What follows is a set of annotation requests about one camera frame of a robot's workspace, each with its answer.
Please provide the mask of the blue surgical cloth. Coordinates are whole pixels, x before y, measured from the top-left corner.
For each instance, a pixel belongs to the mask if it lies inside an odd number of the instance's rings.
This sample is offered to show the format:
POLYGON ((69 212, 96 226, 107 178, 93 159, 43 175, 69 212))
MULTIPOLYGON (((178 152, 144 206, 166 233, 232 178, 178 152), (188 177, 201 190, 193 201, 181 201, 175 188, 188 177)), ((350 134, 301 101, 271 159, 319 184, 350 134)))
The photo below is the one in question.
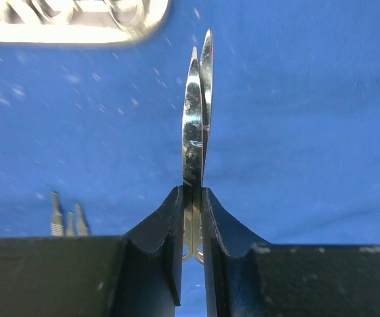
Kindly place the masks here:
MULTIPOLYGON (((202 191, 272 244, 380 245, 380 1, 171 2, 136 44, 0 44, 0 238, 79 236, 76 203, 89 236, 122 236, 183 189, 185 84, 210 28, 202 191)), ((173 316, 209 316, 186 252, 173 316)))

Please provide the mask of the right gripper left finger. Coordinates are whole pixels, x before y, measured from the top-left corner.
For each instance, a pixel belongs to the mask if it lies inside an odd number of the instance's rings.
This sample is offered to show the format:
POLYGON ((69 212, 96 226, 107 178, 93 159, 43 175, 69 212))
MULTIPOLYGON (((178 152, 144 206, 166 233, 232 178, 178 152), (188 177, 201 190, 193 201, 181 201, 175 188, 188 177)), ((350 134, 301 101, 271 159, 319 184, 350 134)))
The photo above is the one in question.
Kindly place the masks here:
POLYGON ((183 189, 122 236, 0 238, 0 316, 173 316, 183 189))

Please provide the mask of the white handled scalpel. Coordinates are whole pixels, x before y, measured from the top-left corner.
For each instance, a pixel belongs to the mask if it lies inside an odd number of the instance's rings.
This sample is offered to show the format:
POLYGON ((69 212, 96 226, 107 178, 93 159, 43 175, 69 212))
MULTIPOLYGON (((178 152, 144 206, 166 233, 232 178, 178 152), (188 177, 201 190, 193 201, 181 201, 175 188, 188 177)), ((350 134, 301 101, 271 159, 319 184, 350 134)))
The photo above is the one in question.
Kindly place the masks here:
POLYGON ((51 193, 52 197, 52 214, 51 214, 51 235, 64 236, 63 214, 61 212, 59 195, 57 192, 51 193))

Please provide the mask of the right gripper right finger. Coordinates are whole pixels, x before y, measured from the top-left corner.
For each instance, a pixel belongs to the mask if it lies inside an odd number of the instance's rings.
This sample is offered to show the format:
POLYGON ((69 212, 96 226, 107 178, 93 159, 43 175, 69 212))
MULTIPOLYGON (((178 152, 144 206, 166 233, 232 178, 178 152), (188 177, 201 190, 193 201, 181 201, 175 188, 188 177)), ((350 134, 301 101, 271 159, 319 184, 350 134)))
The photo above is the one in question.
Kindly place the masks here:
POLYGON ((272 244, 201 194, 209 316, 380 316, 380 245, 272 244))

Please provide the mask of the steel surgical scissors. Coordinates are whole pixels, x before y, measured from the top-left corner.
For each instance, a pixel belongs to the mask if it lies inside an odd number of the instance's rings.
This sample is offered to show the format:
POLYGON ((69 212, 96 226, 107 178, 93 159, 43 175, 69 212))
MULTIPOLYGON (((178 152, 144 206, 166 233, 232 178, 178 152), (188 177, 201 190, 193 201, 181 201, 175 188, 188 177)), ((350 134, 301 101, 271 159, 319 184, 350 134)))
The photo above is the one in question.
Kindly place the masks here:
POLYGON ((201 192, 205 175, 212 117, 214 79, 212 30, 205 35, 201 53, 193 47, 183 105, 181 148, 183 167, 183 261, 204 262, 201 192))

